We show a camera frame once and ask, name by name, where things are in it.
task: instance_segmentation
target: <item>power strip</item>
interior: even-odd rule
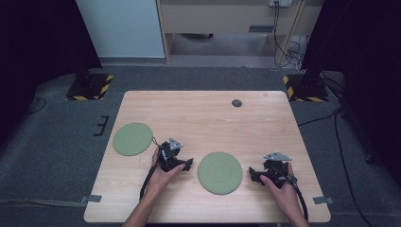
[[[277,7],[280,6],[281,8],[288,8],[292,4],[292,0],[270,0],[269,6],[270,7]]]

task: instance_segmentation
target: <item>human hand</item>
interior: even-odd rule
[[[152,166],[156,164],[158,156],[159,156],[159,148],[156,148],[152,156],[152,163],[151,163]],[[166,189],[168,183],[170,183],[170,181],[177,174],[183,171],[184,167],[185,164],[182,164],[174,167],[168,172],[164,172],[159,166],[157,166],[149,179],[145,195],[152,194],[153,196],[156,197],[160,196],[162,192]]]
[[[288,174],[294,175],[292,166],[288,163]],[[261,175],[260,180],[266,185],[274,196],[280,210],[286,215],[289,222],[294,226],[308,226],[307,221],[301,211],[298,196],[290,182],[285,181],[281,188],[276,187],[274,183],[266,176]]]

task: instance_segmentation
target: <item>green circular mat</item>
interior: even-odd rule
[[[241,184],[241,165],[228,153],[211,153],[200,161],[198,178],[206,190],[217,195],[226,195]]]
[[[113,147],[122,155],[136,155],[149,147],[152,138],[153,133],[147,125],[131,123],[118,130],[113,139]]]

